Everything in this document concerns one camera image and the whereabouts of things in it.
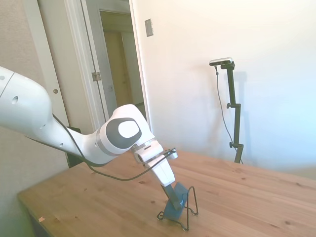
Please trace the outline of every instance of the wooden table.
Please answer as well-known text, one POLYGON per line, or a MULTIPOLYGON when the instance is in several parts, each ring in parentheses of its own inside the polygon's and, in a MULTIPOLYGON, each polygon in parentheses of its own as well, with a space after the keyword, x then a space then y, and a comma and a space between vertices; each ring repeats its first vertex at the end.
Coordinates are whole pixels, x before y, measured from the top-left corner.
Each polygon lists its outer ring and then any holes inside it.
MULTIPOLYGON (((120 182, 82 163, 21 192, 19 199, 54 237, 316 237, 316 181, 178 155, 170 162, 176 181, 195 186, 199 206, 188 232, 156 218, 167 198, 151 173, 120 182)), ((99 170, 131 177, 144 169, 126 153, 99 170)))

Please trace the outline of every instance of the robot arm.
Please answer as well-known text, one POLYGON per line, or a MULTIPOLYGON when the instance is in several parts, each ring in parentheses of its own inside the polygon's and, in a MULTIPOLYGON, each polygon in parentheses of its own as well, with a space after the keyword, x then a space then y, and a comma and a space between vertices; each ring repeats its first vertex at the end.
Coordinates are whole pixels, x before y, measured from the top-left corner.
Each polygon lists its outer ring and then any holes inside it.
MULTIPOLYGON (((64 127, 53 117, 46 90, 20 74, 0 67, 0 126, 56 149, 81 156, 64 127)), ((162 146, 134 105, 117 108, 112 117, 89 135, 68 130, 84 155, 85 162, 99 167, 120 154, 132 150, 136 161, 152 167, 164 158, 162 146)), ((177 158, 173 153, 168 158, 177 158)), ((162 186, 174 182, 174 174, 165 159, 152 172, 162 186)))

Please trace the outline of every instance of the black wire stand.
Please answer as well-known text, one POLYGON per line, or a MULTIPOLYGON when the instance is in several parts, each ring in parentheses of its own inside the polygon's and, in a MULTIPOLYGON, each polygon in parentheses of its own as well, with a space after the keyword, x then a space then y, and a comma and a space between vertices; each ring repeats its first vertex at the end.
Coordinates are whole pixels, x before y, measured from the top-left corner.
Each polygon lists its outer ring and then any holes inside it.
POLYGON ((191 213, 194 215, 194 216, 197 216, 198 215, 198 201, 197 201, 197 196, 196 196, 196 190, 193 186, 189 187, 188 189, 188 192, 187 192, 187 206, 185 206, 185 208, 187 209, 187 227, 185 227, 181 222, 179 221, 176 221, 176 220, 172 220, 172 219, 169 219, 169 218, 165 218, 164 215, 163 215, 163 211, 161 211, 158 215, 157 215, 157 218, 158 220, 162 221, 163 219, 167 219, 169 221, 173 221, 175 223, 178 223, 182 229, 184 231, 188 231, 189 230, 189 210, 191 211, 191 213), (193 189, 193 193, 194 193, 194 200, 195 200, 195 203, 196 203, 196 209, 197 211, 194 212, 192 210, 192 208, 189 207, 189 194, 190 194, 190 190, 193 189))

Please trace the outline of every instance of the beige wall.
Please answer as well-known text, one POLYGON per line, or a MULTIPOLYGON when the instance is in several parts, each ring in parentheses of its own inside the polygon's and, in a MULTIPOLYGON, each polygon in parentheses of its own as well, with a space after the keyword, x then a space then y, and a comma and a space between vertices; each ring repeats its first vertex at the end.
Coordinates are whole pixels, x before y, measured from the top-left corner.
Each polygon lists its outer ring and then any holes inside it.
MULTIPOLYGON (((234 160, 214 68, 232 57, 246 164, 316 166, 314 0, 133 0, 154 134, 163 145, 234 160), (144 21, 154 35, 146 37, 144 21)), ((219 88, 228 129, 227 76, 219 88)))
MULTIPOLYGON (((0 65, 44 85, 21 0, 0 0, 0 32, 0 65)), ((33 236, 16 194, 67 168, 63 152, 0 128, 0 236, 33 236)))

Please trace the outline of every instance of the light switch plate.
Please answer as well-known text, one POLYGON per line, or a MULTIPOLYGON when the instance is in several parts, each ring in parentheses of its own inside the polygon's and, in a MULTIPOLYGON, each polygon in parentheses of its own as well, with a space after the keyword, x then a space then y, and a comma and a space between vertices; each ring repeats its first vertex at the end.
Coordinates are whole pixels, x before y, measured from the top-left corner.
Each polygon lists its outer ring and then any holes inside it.
POLYGON ((154 35, 154 31, 153 31, 153 25, 152 25, 152 20, 151 19, 148 19, 148 20, 145 21, 145 27, 146 27, 147 37, 153 36, 154 35))

